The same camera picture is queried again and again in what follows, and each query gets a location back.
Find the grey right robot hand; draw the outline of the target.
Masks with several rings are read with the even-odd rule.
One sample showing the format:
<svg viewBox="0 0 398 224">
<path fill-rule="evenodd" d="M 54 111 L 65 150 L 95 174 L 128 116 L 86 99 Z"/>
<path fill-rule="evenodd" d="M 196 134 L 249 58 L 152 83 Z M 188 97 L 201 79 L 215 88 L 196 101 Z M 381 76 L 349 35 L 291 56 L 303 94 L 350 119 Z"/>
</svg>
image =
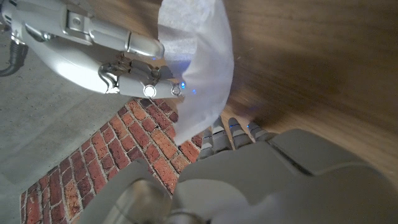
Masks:
<svg viewBox="0 0 398 224">
<path fill-rule="evenodd" d="M 10 32 L 6 77 L 24 65 L 29 49 L 55 73 L 91 91 L 138 98 L 179 98 L 186 84 L 177 83 L 167 66 L 156 67 L 126 54 L 162 59 L 156 39 L 96 19 L 65 1 L 1 1 L 1 31 Z"/>
</svg>

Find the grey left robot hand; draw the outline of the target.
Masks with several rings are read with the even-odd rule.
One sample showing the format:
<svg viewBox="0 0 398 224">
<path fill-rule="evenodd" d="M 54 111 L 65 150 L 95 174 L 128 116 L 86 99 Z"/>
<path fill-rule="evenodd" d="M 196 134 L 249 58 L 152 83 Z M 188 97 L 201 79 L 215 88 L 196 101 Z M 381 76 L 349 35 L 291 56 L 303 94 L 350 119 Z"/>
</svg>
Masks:
<svg viewBox="0 0 398 224">
<path fill-rule="evenodd" d="M 138 159 L 80 223 L 396 223 L 397 189 L 371 164 L 302 129 L 216 120 L 168 194 Z"/>
</svg>

